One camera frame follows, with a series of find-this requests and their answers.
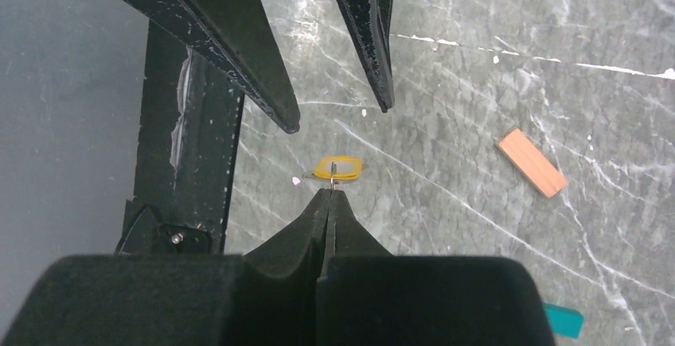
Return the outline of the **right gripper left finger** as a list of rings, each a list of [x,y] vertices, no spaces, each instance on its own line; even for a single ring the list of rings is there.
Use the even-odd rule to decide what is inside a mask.
[[[4,345],[312,345],[330,193],[246,255],[77,255],[52,264]]]

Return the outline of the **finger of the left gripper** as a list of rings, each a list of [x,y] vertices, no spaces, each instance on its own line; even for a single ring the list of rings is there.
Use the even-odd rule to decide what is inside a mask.
[[[261,0],[123,0],[225,73],[279,128],[300,111]]]
[[[395,103],[389,34],[393,0],[336,0],[373,94],[385,113]]]

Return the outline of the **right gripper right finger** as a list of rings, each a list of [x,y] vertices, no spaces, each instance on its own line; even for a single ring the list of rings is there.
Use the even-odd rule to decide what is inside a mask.
[[[395,256],[326,190],[324,263],[316,282],[319,345],[552,345],[537,287],[494,256]]]

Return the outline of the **yellow tag key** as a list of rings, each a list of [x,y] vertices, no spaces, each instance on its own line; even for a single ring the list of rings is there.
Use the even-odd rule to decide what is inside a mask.
[[[357,181],[365,169],[365,161],[359,157],[332,155],[323,157],[303,178],[337,183]]]

